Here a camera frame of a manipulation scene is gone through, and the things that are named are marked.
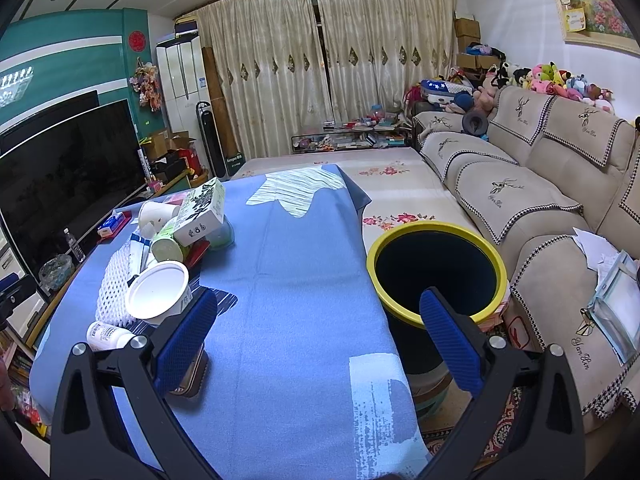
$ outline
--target floral bedsheet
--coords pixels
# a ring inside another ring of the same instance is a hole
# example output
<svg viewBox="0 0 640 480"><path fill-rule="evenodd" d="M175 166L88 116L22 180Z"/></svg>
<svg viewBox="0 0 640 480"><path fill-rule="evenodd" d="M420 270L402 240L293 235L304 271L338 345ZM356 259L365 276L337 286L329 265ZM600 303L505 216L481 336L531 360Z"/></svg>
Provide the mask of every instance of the floral bedsheet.
<svg viewBox="0 0 640 480"><path fill-rule="evenodd" d="M370 197L362 237L367 251L385 231L418 220L439 220L478 232L434 171L412 148L310 153L249 160L233 179L337 164Z"/></svg>

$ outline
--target person's finger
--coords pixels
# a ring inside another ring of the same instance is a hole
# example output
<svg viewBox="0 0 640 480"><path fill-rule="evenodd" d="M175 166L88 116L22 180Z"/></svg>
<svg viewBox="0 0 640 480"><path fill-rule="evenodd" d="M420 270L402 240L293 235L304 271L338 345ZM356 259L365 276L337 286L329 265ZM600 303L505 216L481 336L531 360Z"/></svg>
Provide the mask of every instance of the person's finger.
<svg viewBox="0 0 640 480"><path fill-rule="evenodd" d="M4 361L0 358L0 410L8 412L14 408L14 393L11 391L11 381L4 366Z"/></svg>

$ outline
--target yellow trash can rim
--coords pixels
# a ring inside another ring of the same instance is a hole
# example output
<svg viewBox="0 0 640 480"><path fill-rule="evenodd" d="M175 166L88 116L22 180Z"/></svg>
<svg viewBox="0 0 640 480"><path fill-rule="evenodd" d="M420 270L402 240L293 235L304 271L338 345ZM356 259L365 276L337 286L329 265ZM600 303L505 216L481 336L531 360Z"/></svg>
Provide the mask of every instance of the yellow trash can rim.
<svg viewBox="0 0 640 480"><path fill-rule="evenodd" d="M496 277L495 294L491 302L480 312L473 314L471 319L475 323L480 323L491 316L502 302L502 298L504 298L507 291L507 269L504 267L504 262L502 261L500 254L498 254L498 251L496 251L487 240L478 236L469 229L465 229L459 225L433 220L421 220L394 227L393 229L385 232L371 246L369 254L367 255L367 270L369 271L371 281L373 281L378 297L382 300L384 307L393 316L405 323L424 329L424 323L422 322L422 318L420 318L420 314L416 314L415 312L408 310L397 301L393 300L391 296L386 293L385 289L382 288L380 280L378 280L378 277L376 276L376 263L382 249L396 238L416 231L439 231L450 233L471 242L484 253L494 267Z"/></svg>

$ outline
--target trash can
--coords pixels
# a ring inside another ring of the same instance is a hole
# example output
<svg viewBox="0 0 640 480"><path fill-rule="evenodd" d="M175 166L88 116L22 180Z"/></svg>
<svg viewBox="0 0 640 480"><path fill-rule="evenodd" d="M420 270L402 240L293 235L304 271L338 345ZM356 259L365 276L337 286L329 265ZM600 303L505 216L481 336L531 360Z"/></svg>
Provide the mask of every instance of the trash can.
<svg viewBox="0 0 640 480"><path fill-rule="evenodd" d="M448 375L420 318L420 296L436 286L457 313L480 323L504 297L504 263L489 242L468 229L419 221L395 227L376 240L369 250L367 270L418 408L418 398L424 399L430 388L442 387Z"/></svg>

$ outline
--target white foam mesh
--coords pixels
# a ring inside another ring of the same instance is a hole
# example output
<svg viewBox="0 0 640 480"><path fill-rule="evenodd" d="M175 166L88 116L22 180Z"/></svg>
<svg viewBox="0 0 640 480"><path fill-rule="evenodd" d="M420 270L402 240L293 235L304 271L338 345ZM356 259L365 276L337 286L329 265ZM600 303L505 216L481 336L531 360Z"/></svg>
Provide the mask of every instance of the white foam mesh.
<svg viewBox="0 0 640 480"><path fill-rule="evenodd" d="M95 320L124 327L135 318L130 316L124 304L127 294L127 280L129 279L129 245L127 240L124 245L113 253L104 278L98 292L98 307L95 311Z"/></svg>

